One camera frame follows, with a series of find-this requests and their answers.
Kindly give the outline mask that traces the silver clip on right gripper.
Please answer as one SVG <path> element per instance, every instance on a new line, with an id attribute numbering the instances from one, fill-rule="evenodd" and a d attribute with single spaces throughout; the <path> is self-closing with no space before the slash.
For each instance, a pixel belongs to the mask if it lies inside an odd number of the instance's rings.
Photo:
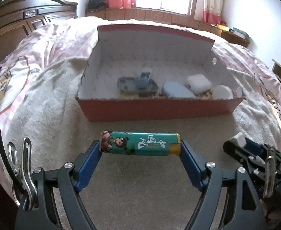
<path id="1" fill-rule="evenodd" d="M 273 195 L 275 186 L 276 166 L 276 149 L 274 147 L 269 147 L 267 150 L 267 158 L 265 160 L 265 183 L 263 189 L 264 198 L 270 198 Z"/>

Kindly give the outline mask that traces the blue grey curved pipe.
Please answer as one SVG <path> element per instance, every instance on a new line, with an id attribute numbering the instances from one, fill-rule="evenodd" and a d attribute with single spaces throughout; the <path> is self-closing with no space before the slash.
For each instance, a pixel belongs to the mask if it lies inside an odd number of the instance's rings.
<path id="1" fill-rule="evenodd" d="M 134 85 L 137 89 L 146 89 L 152 76 L 152 67 L 143 66 L 141 73 L 134 77 Z"/>

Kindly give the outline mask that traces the white earbuds case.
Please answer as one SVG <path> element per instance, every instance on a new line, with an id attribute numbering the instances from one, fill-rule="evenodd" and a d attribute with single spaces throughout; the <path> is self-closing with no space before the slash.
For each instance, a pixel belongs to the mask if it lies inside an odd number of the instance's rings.
<path id="1" fill-rule="evenodd" d="M 203 75 L 190 75 L 185 80 L 185 86 L 195 95 L 202 94 L 212 88 L 212 83 Z"/>

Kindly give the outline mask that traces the yellow book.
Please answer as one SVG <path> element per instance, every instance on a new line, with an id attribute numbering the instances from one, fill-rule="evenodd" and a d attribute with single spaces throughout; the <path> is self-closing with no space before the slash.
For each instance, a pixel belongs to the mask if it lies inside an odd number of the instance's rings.
<path id="1" fill-rule="evenodd" d="M 221 24 L 217 24 L 216 27 L 222 31 L 226 31 L 226 32 L 230 32 L 232 29 L 230 27 L 221 25 Z"/>

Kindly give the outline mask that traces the dark wooden headboard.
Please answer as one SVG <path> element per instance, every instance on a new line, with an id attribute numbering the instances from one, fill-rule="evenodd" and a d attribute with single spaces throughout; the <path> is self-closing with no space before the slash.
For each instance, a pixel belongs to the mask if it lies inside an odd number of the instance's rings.
<path id="1" fill-rule="evenodd" d="M 34 30 L 52 22 L 77 18 L 76 2 L 4 0 L 0 3 L 0 61 Z"/>

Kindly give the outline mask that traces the green book stack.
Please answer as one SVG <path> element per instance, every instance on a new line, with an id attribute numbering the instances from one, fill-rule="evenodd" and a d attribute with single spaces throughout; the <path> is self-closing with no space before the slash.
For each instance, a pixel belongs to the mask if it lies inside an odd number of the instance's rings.
<path id="1" fill-rule="evenodd" d="M 249 38 L 249 35 L 248 33 L 246 33 L 245 31 L 242 31 L 236 27 L 233 27 L 233 34 L 243 38 L 243 39 L 248 39 Z"/>

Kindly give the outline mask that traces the right pink white curtain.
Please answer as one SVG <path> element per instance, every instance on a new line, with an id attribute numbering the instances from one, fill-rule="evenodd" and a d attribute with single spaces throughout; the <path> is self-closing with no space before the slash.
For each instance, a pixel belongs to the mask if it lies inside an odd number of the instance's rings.
<path id="1" fill-rule="evenodd" d="M 224 0 L 203 0 L 202 19 L 208 24 L 221 24 Z"/>

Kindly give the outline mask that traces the light blue oval case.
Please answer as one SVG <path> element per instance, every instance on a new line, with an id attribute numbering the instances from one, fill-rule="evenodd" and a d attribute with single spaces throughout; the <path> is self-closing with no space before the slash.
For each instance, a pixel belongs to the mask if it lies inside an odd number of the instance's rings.
<path id="1" fill-rule="evenodd" d="M 161 88 L 161 92 L 166 97 L 195 98 L 192 91 L 175 81 L 165 82 Z"/>

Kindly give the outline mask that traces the red cardboard box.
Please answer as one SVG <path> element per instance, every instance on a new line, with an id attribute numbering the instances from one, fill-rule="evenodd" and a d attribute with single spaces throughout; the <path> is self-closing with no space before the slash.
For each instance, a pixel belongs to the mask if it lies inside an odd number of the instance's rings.
<path id="1" fill-rule="evenodd" d="M 214 53 L 209 37 L 175 28 L 146 24 L 109 24 L 97 28 L 98 41 L 88 60 L 77 93 L 78 103 L 92 122 L 164 120 L 230 114 L 243 101 L 241 86 Z M 153 96 L 119 99 L 118 78 L 135 77 L 152 67 L 159 86 Z M 203 74 L 211 83 L 228 86 L 231 100 L 174 98 L 162 94 L 167 81 L 185 86 L 190 75 Z"/>

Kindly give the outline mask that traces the green cartoon lighter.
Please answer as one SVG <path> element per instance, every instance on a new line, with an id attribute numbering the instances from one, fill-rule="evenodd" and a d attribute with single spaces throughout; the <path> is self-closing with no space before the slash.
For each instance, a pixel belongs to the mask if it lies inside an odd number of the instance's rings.
<path id="1" fill-rule="evenodd" d="M 137 156 L 179 156 L 178 133 L 103 131 L 99 150 L 103 153 Z"/>

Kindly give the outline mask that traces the wooden notched block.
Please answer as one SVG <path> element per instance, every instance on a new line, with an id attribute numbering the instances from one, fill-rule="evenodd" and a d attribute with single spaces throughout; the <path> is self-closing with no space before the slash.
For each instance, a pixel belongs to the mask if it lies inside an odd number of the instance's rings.
<path id="1" fill-rule="evenodd" d="M 204 93 L 199 94 L 198 99 L 202 100 L 211 100 L 212 99 L 213 90 L 210 89 Z"/>

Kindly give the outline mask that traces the silver metal clip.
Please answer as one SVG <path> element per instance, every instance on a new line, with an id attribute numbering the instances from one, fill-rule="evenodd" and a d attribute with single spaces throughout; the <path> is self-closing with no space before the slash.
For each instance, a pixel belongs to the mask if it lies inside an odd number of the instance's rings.
<path id="1" fill-rule="evenodd" d="M 23 196 L 26 196 L 25 210 L 38 207 L 38 190 L 31 174 L 31 141 L 28 137 L 23 139 L 21 158 L 18 158 L 17 148 L 13 142 L 7 145 L 8 161 L 17 182 L 12 184 L 12 196 L 20 206 Z"/>

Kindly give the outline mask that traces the wooden window bench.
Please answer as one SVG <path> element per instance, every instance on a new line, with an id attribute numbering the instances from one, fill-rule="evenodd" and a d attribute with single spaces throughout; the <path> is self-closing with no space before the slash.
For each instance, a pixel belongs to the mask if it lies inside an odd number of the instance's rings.
<path id="1" fill-rule="evenodd" d="M 230 31 L 224 31 L 211 24 L 197 21 L 187 15 L 180 15 L 168 11 L 159 11 L 154 9 L 91 9 L 85 11 L 86 16 L 95 16 L 105 20 L 149 20 L 158 23 L 178 25 L 185 28 L 207 31 L 227 40 L 229 43 L 248 47 L 249 40 L 243 39 Z"/>

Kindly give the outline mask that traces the beige fuzzy towel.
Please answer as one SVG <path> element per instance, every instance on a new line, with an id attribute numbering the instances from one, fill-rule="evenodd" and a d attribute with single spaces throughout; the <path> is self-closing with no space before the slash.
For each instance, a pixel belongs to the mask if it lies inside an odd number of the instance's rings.
<path id="1" fill-rule="evenodd" d="M 104 130 L 177 132 L 207 160 L 226 168 L 236 162 L 222 149 L 238 132 L 281 150 L 281 131 L 268 102 L 247 71 L 229 69 L 246 98 L 229 115 L 163 121 L 127 121 L 111 108 L 115 122 L 90 122 L 75 95 L 87 61 L 67 59 L 45 69 L 26 93 L 4 142 L 32 142 L 32 165 L 59 168 L 85 151 Z M 104 154 L 81 199 L 98 229 L 183 229 L 200 196 L 176 156 Z"/>

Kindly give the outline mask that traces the dark bag on bench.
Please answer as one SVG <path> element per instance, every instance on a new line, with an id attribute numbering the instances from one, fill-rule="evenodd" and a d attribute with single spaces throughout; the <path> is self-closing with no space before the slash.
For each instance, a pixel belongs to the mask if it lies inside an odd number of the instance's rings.
<path id="1" fill-rule="evenodd" d="M 93 9 L 105 9 L 107 7 L 107 4 L 105 3 L 105 0 L 89 0 L 87 3 L 87 9 L 93 10 Z"/>

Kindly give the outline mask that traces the white cap bottle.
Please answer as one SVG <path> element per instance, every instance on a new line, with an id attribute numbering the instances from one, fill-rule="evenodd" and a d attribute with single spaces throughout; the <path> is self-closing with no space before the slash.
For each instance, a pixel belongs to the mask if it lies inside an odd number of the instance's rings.
<path id="1" fill-rule="evenodd" d="M 212 92 L 214 100 L 231 100 L 234 98 L 233 91 L 225 85 L 217 85 Z"/>

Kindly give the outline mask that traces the grey plastic plate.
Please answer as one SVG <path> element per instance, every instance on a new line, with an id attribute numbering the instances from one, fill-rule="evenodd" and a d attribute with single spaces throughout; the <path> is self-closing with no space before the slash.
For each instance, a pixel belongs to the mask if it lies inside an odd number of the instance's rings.
<path id="1" fill-rule="evenodd" d="M 123 94 L 137 94 L 143 97 L 155 95 L 159 88 L 157 83 L 152 79 L 140 80 L 134 77 L 118 78 L 117 86 Z"/>

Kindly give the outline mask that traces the pink patterned quilt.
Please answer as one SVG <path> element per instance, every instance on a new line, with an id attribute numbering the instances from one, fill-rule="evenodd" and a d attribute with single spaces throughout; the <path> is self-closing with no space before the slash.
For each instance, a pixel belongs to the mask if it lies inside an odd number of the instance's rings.
<path id="1" fill-rule="evenodd" d="M 0 122 L 5 143 L 33 142 L 32 164 L 60 167 L 85 150 L 104 129 L 175 131 L 206 157 L 222 153 L 237 132 L 281 151 L 281 83 L 253 52 L 209 32 L 213 51 L 246 97 L 230 115 L 151 122 L 89 122 L 76 100 L 87 60 L 97 43 L 97 17 L 47 24 L 23 39 L 0 65 Z"/>

